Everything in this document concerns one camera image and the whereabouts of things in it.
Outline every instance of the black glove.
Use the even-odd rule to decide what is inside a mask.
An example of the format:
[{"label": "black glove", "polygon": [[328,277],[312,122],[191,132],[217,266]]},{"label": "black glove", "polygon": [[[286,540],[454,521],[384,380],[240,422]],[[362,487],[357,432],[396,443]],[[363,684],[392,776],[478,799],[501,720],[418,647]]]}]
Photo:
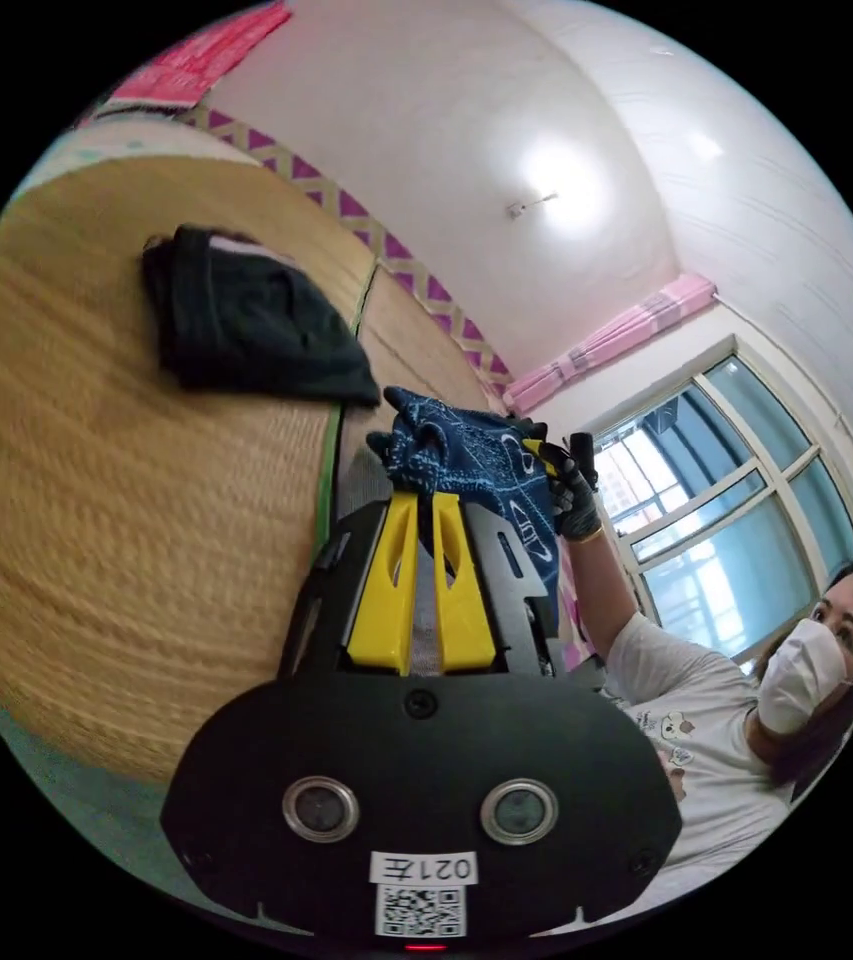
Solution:
[{"label": "black glove", "polygon": [[541,443],[537,456],[547,467],[549,491],[553,497],[556,533],[566,540],[586,540],[602,529],[602,519],[596,509],[593,491],[568,450],[553,443]]},{"label": "black glove", "polygon": [[545,423],[534,423],[529,417],[520,419],[515,413],[511,413],[501,418],[504,425],[512,427],[514,430],[520,430],[527,440],[545,440],[549,427]]}]

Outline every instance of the blue patterned cloth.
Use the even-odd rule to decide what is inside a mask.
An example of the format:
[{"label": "blue patterned cloth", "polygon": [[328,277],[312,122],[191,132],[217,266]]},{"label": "blue patterned cloth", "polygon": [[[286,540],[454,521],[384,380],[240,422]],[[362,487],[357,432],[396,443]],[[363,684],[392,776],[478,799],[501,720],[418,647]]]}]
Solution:
[{"label": "blue patterned cloth", "polygon": [[510,520],[558,612],[559,553],[546,469],[522,445],[543,439],[541,424],[460,410],[401,387],[383,397],[396,411],[392,433],[371,433],[369,448],[398,490],[420,494],[419,532],[433,552],[432,494],[456,493]]}]

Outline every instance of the hand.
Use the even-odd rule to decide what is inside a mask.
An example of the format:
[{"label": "hand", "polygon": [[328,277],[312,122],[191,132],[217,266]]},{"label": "hand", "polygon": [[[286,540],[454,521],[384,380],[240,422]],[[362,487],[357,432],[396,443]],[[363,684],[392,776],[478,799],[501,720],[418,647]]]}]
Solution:
[{"label": "hand", "polygon": [[556,533],[571,541],[591,537],[603,523],[579,464],[568,450],[553,443],[540,443],[535,452],[547,467],[552,467],[549,492],[553,498]]}]

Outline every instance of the black cloth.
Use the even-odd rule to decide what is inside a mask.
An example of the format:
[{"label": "black cloth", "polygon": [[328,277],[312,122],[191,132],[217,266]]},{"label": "black cloth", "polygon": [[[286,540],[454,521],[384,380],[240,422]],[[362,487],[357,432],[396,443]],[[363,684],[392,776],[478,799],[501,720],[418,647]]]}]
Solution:
[{"label": "black cloth", "polygon": [[[232,249],[211,245],[216,237]],[[142,268],[160,365],[184,389],[379,406],[369,358],[340,314],[252,238],[181,226],[143,251]]]}]

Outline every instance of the decorative wall trim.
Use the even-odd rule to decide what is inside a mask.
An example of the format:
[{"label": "decorative wall trim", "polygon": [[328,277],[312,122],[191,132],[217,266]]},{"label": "decorative wall trim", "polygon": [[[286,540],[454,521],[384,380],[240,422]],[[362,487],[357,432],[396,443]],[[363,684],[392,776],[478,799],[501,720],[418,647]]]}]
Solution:
[{"label": "decorative wall trim", "polygon": [[476,324],[453,302],[440,281],[355,197],[273,137],[218,110],[200,105],[175,119],[254,157],[336,217],[373,251],[379,262],[453,338],[480,382],[495,397],[502,396],[507,384],[512,382],[505,363],[493,352]]}]

